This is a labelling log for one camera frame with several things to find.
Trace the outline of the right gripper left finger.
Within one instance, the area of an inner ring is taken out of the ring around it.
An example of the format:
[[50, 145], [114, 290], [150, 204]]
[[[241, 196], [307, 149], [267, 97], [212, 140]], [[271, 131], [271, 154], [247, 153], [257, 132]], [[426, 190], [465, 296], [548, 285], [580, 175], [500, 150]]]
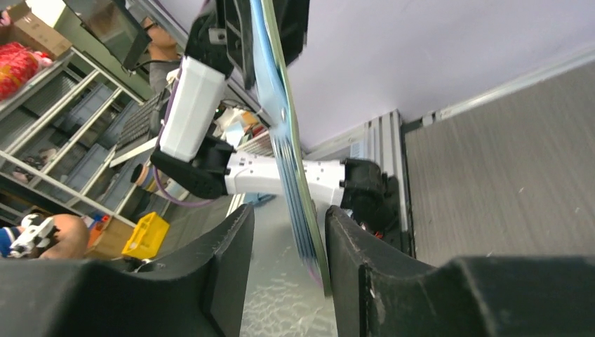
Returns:
[[98, 260], [3, 260], [2, 336], [238, 336], [254, 232], [243, 205], [137, 272]]

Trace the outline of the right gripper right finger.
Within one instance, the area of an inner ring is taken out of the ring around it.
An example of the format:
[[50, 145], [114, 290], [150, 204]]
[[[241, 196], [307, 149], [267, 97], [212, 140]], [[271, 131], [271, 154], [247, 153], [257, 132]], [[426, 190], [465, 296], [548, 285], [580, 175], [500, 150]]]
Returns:
[[593, 336], [591, 256], [459, 257], [433, 267], [326, 212], [340, 336]]

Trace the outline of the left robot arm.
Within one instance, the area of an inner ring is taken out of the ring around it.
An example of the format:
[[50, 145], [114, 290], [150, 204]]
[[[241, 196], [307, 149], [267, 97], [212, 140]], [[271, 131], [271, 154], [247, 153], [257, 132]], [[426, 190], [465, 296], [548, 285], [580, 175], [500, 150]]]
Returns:
[[[395, 178], [366, 159], [301, 156], [286, 67], [305, 47], [308, 23], [308, 1], [207, 1], [189, 31], [151, 161], [203, 199], [284, 195], [297, 221], [318, 201], [382, 229], [398, 213]], [[270, 116], [270, 157], [238, 150], [210, 131], [233, 71], [246, 89], [257, 89]]]

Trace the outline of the green card holder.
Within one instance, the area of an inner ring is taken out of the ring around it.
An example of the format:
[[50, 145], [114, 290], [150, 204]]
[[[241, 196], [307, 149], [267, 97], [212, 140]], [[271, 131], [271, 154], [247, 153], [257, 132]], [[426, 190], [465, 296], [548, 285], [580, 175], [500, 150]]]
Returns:
[[251, 1], [253, 64], [258, 100], [271, 118], [270, 140], [302, 264], [332, 295], [326, 251], [309, 193], [299, 145], [298, 122], [272, 1]]

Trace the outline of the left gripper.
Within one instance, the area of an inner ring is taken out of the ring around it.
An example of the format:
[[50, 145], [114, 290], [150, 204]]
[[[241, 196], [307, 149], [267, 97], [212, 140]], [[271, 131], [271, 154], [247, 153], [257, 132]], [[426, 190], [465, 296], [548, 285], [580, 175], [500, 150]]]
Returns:
[[[272, 2], [284, 60], [289, 66], [307, 43], [310, 0]], [[252, 89], [255, 70], [250, 0], [206, 1], [192, 23], [185, 56], [217, 70], [226, 79], [234, 66], [242, 76], [243, 87]]]

